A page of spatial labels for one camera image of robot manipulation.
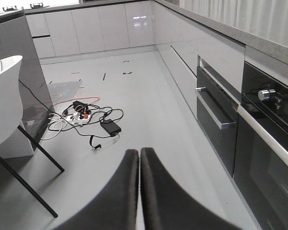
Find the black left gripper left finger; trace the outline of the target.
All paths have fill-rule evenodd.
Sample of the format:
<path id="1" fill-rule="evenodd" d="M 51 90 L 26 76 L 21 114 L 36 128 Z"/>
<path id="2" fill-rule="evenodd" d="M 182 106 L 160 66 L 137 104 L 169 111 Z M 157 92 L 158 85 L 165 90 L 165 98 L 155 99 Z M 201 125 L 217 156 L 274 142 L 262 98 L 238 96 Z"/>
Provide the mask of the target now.
<path id="1" fill-rule="evenodd" d="M 117 170 L 97 196 L 57 230 L 134 230 L 139 187 L 139 154 L 125 151 Z"/>

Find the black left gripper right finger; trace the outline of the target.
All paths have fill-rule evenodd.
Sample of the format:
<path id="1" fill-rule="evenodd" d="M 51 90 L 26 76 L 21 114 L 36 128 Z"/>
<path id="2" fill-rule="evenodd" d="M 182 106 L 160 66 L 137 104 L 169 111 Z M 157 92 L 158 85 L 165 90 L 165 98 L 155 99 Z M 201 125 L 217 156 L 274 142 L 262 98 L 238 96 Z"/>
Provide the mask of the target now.
<path id="1" fill-rule="evenodd" d="M 140 154 L 140 190 L 147 230 L 237 230 L 193 199 L 168 173 L 153 148 Z"/>

